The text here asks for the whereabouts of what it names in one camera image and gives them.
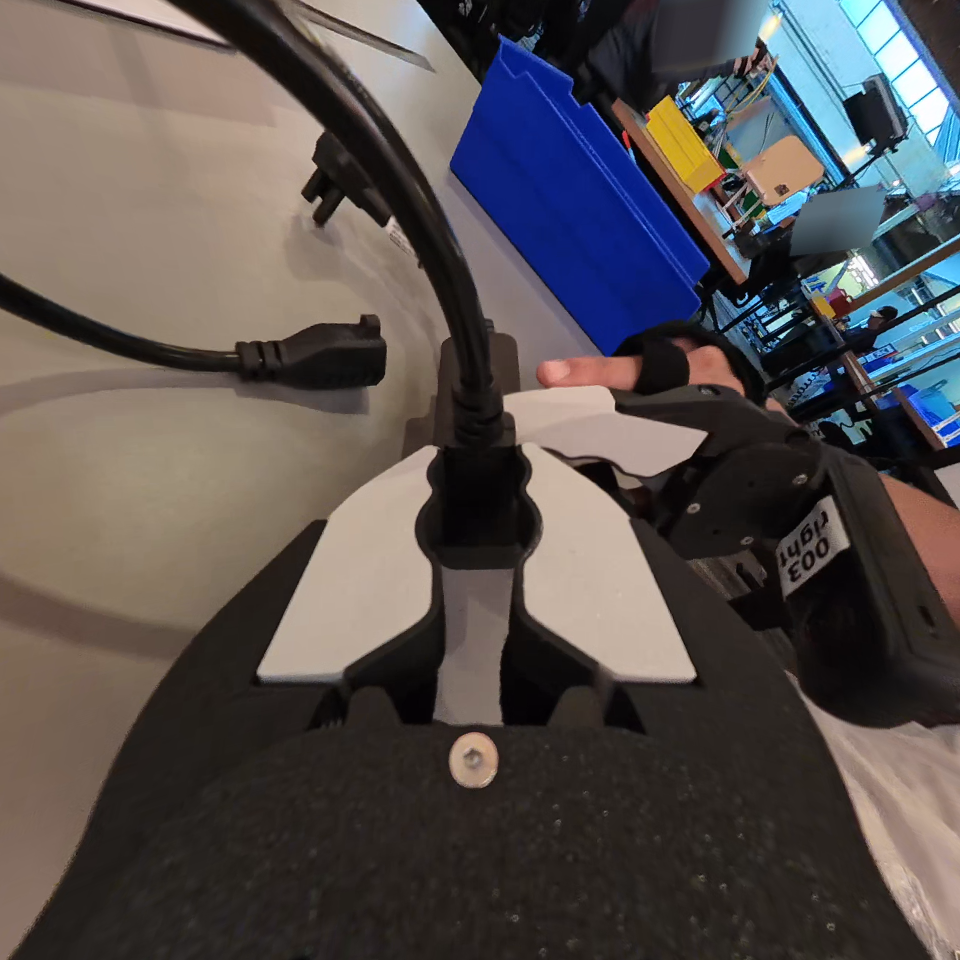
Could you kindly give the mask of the black monitor on stand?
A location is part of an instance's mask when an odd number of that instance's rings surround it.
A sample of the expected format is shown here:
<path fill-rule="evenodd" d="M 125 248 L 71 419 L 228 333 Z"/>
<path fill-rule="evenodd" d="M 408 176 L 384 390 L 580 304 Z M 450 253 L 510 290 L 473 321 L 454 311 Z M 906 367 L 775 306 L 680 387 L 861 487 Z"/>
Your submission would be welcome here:
<path fill-rule="evenodd" d="M 862 81 L 862 90 L 843 102 L 846 118 L 858 144 L 866 148 L 864 163 L 846 181 L 854 183 L 872 165 L 899 150 L 909 133 L 909 122 L 887 76 L 873 74 Z"/>

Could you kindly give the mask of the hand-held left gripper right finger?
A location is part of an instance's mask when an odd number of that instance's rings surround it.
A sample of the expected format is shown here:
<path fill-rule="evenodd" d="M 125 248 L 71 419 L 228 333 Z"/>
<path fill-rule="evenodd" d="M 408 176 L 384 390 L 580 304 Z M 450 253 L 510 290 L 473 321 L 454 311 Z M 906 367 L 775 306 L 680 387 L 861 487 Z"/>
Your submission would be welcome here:
<path fill-rule="evenodd" d="M 628 513 L 538 445 L 521 452 L 540 520 L 523 565 L 526 612 L 616 681 L 693 683 L 697 672 Z"/>

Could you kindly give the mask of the beige chair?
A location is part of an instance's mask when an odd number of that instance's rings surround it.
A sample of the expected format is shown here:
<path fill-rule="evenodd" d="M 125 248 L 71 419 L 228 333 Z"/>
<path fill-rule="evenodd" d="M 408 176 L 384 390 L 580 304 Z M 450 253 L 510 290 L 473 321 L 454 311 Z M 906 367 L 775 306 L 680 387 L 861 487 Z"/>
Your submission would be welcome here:
<path fill-rule="evenodd" d="M 744 164 L 739 174 L 761 204 L 772 209 L 815 185 L 825 168 L 796 135 L 787 135 Z"/>

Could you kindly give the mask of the black metal shelf rack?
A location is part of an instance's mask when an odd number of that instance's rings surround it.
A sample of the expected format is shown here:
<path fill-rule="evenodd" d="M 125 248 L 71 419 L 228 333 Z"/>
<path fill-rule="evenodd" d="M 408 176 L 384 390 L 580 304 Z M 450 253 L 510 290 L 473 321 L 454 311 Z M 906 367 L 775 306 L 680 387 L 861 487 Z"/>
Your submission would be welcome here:
<path fill-rule="evenodd" d="M 864 292 L 859 257 L 804 283 L 788 308 L 750 310 L 721 330 L 743 347 L 767 390 L 797 423 L 875 462 L 958 458 L 958 238 L 936 247 Z M 842 330 L 881 306 L 898 310 L 874 350 L 846 350 Z"/>

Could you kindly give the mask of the wooden table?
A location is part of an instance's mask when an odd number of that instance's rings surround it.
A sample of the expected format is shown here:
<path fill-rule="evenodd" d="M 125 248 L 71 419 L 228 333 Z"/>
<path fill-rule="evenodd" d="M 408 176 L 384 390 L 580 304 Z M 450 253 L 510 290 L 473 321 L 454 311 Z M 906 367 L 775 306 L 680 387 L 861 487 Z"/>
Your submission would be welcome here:
<path fill-rule="evenodd" d="M 710 264 L 736 286 L 747 282 L 750 260 L 743 257 L 731 238 L 725 237 L 726 217 L 709 192 L 694 193 L 672 166 L 669 158 L 649 133 L 641 114 L 616 100 L 612 111 L 638 151 L 641 169 L 654 188 L 674 211 Z"/>

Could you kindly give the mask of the person's right hand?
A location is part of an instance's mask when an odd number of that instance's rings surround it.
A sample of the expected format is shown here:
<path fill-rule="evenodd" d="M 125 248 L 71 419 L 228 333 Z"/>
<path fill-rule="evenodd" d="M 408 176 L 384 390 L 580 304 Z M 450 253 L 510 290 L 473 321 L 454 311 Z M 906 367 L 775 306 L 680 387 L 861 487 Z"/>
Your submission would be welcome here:
<path fill-rule="evenodd" d="M 538 383 L 548 389 L 599 386 L 641 396 L 687 386 L 722 387 L 762 406 L 763 378 L 723 335 L 696 323 L 670 321 L 621 342 L 611 356 L 541 363 Z"/>

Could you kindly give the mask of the person's right forearm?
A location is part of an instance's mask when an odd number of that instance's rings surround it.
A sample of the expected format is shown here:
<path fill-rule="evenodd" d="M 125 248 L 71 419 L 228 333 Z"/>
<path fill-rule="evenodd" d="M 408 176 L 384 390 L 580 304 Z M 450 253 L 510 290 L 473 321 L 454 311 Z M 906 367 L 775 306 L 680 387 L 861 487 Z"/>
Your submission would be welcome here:
<path fill-rule="evenodd" d="M 959 624 L 959 511 L 895 478 L 880 477 L 933 586 Z"/>

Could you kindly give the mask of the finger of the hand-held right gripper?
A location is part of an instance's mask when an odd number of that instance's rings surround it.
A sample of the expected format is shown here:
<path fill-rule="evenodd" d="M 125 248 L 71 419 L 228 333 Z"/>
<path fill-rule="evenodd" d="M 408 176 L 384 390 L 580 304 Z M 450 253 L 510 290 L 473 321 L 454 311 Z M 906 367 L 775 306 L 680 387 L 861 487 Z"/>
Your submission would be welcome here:
<path fill-rule="evenodd" d="M 598 386 L 515 392 L 504 407 L 520 444 L 569 461 L 604 461 L 635 478 L 674 470 L 709 438 L 703 430 L 620 413 L 613 393 Z"/>

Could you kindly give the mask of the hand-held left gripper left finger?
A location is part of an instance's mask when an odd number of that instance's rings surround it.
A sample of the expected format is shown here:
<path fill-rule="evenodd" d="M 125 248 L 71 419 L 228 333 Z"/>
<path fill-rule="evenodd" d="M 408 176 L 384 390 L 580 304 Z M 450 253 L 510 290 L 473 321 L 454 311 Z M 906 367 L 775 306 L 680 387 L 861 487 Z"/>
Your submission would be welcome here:
<path fill-rule="evenodd" d="M 328 518 L 258 667 L 263 684 L 336 683 L 423 621 L 433 568 L 416 522 L 439 450 L 426 445 L 359 487 Z"/>

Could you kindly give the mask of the blue plastic bin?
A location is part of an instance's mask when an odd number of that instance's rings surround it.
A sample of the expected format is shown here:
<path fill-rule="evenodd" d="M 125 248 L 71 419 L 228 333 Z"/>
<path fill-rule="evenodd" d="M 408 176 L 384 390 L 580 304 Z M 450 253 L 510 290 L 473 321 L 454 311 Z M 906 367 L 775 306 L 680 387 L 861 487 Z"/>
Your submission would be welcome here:
<path fill-rule="evenodd" d="M 710 263 L 573 80 L 500 40 L 450 170 L 603 354 L 697 311 Z"/>

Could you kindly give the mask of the yellow plastic bin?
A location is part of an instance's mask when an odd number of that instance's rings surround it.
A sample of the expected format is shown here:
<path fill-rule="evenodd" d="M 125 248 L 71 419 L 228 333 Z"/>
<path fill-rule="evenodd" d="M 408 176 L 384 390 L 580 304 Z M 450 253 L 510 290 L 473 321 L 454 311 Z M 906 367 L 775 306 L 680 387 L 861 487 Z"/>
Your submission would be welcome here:
<path fill-rule="evenodd" d="M 679 180 L 693 194 L 700 194 L 725 178 L 725 169 L 672 97 L 664 97 L 651 108 L 646 131 Z"/>

